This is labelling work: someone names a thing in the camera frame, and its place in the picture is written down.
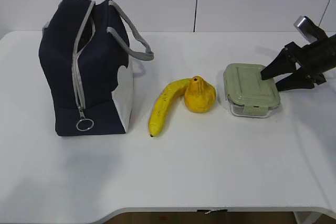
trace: banana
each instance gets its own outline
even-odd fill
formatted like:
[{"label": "banana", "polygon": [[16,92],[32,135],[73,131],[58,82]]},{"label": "banana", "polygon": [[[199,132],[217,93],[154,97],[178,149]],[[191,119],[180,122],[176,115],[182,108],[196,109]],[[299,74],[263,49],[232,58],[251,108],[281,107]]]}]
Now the banana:
[{"label": "banana", "polygon": [[148,129],[151,136],[158,136],[161,133],[170,107],[176,98],[184,95],[190,81],[191,78],[182,79],[174,81],[165,87],[155,103],[148,122]]}]

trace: zipper pull ring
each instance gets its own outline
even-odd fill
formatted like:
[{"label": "zipper pull ring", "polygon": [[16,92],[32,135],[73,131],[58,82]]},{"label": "zipper pull ring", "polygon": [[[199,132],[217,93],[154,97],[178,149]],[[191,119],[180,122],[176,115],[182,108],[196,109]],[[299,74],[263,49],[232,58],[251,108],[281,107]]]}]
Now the zipper pull ring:
[{"label": "zipper pull ring", "polygon": [[[79,117],[80,117],[80,120],[77,122],[76,124],[76,129],[79,130],[79,131],[89,131],[90,129],[93,128],[94,126],[94,121],[92,119],[89,119],[89,118],[86,118],[85,117],[85,114],[84,114],[84,111],[83,111],[83,108],[82,107],[78,107],[78,111],[79,111]],[[82,123],[82,122],[86,122],[85,125],[89,125],[88,127],[86,128],[80,128],[79,125]]]}]

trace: white bag panel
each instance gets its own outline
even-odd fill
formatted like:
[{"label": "white bag panel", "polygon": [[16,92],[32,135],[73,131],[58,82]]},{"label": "white bag panel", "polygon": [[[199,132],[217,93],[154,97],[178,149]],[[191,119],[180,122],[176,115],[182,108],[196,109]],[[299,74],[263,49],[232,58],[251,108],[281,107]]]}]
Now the white bag panel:
[{"label": "white bag panel", "polygon": [[112,91],[112,99],[117,108],[120,121],[128,130],[133,103],[133,67],[130,59],[128,67],[121,66],[118,70],[118,86]]}]

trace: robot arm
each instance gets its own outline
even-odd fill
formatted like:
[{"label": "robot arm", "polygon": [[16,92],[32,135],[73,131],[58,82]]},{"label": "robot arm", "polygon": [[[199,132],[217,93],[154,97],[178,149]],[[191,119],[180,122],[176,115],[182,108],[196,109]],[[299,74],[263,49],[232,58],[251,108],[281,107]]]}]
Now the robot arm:
[{"label": "robot arm", "polygon": [[336,35],[328,37],[308,17],[299,17],[294,26],[310,44],[302,48],[294,42],[285,45],[275,60],[261,71],[263,80],[292,73],[276,83],[278,91],[313,89],[315,83],[326,82],[324,72],[336,67]]}]

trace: lunch bag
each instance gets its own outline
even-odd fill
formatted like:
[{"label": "lunch bag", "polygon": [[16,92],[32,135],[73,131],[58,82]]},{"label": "lunch bag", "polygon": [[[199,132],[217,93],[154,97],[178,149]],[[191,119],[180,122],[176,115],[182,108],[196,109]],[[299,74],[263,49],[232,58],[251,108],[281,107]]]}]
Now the lunch bag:
[{"label": "lunch bag", "polygon": [[[135,52],[121,18],[145,52]],[[60,136],[126,133],[133,101],[130,56],[154,57],[127,15],[113,0],[63,0],[44,29],[39,59],[55,109]]]}]

